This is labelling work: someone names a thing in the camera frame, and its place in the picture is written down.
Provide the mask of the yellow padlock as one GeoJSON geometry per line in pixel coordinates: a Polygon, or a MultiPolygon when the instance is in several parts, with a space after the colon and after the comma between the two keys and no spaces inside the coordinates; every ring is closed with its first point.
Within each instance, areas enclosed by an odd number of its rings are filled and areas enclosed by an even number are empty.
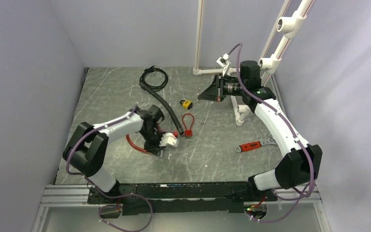
{"type": "Polygon", "coordinates": [[[193,102],[190,100],[180,100],[180,104],[187,110],[190,110],[193,107],[193,102]]]}

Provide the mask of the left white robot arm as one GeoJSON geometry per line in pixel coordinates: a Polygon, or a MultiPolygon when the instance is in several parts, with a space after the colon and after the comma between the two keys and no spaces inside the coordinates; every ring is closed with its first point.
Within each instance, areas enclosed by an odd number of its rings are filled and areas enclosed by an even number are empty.
{"type": "Polygon", "coordinates": [[[144,138],[146,153],[160,156],[163,132],[158,123],[164,119],[160,108],[152,105],[148,110],[135,107],[121,117],[105,123],[91,125],[83,122],[78,125],[63,151],[62,157],[67,167],[78,170],[101,191],[100,196],[107,202],[115,202],[120,195],[120,183],[104,166],[109,144],[130,133],[140,133],[144,138]]]}

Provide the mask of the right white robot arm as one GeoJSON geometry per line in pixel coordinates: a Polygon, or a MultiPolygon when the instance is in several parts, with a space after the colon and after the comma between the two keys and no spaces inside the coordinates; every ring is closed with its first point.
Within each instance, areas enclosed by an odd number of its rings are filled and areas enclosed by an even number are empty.
{"type": "Polygon", "coordinates": [[[223,72],[214,77],[199,100],[221,102],[226,96],[240,96],[252,113],[261,119],[270,131],[282,153],[282,160],[273,170],[256,174],[247,181],[247,195],[258,201],[266,190],[290,189],[309,183],[314,187],[322,159],[322,149],[304,139],[282,112],[279,102],[268,87],[261,85],[260,66],[256,61],[240,63],[237,77],[229,75],[230,62],[219,58],[223,72]]]}

